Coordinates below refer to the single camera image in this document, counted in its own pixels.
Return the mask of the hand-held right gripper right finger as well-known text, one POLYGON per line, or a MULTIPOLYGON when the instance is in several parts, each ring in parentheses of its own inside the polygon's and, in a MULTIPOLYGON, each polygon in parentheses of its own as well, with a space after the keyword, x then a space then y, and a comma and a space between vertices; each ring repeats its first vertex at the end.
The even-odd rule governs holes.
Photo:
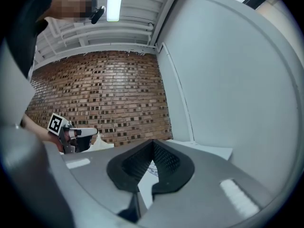
POLYGON ((265 222, 269 191, 231 162, 212 153, 165 141, 194 164, 190 180, 177 192, 157 194, 140 218, 145 228, 249 228, 265 222))

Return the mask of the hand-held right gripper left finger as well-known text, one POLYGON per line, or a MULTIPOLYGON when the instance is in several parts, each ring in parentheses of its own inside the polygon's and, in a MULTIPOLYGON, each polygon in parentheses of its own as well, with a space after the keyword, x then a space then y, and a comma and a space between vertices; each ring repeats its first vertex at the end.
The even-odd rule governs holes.
POLYGON ((153 204, 154 163, 146 157, 149 140, 132 142, 124 147, 63 155, 75 179, 100 205, 114 214, 135 221, 153 204))

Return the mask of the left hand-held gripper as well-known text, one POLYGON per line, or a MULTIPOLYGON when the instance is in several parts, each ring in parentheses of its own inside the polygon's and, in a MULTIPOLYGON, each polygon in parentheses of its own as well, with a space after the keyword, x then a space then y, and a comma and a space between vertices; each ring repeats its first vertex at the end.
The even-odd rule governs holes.
POLYGON ((55 113, 50 118, 47 130, 57 138, 63 154, 88 150, 92 136, 98 134, 96 128, 76 128, 72 121, 55 113))

